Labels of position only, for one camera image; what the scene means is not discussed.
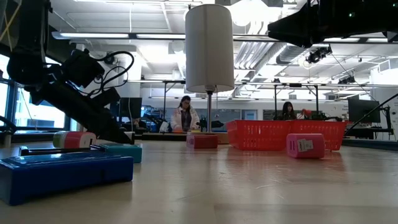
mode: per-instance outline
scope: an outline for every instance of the white lab coat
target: white lab coat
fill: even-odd
[[[172,115],[172,120],[170,122],[170,125],[173,130],[182,129],[181,110],[182,110],[181,107],[175,109],[175,111]],[[200,122],[199,116],[198,116],[197,112],[192,107],[190,107],[190,114],[191,114],[190,129],[191,130],[199,129],[199,125],[197,125],[197,123]]]

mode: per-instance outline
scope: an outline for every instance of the label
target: label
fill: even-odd
[[[312,140],[300,139],[297,140],[297,149],[299,152],[307,152],[313,149]]]

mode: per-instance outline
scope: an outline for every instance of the dark hair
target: dark hair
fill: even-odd
[[[181,108],[182,108],[182,102],[184,102],[185,100],[191,101],[191,98],[190,98],[189,96],[184,96],[184,97],[181,99],[180,106],[178,106],[178,107],[181,107]]]
[[[284,107],[282,109],[283,116],[285,116],[285,114],[289,114],[289,111],[287,109],[288,106],[292,107],[292,111],[290,112],[290,114],[294,114],[293,104],[291,102],[286,102],[286,103],[284,103]]]

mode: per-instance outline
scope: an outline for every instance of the teal box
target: teal box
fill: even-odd
[[[134,158],[134,163],[141,163],[142,148],[137,145],[109,143],[101,144],[99,146],[103,148],[106,152],[122,156],[131,156]]]

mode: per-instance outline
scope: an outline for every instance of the white lamp shade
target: white lamp shade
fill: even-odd
[[[194,93],[234,89],[231,13],[224,6],[204,4],[189,10],[185,20],[186,88]]]

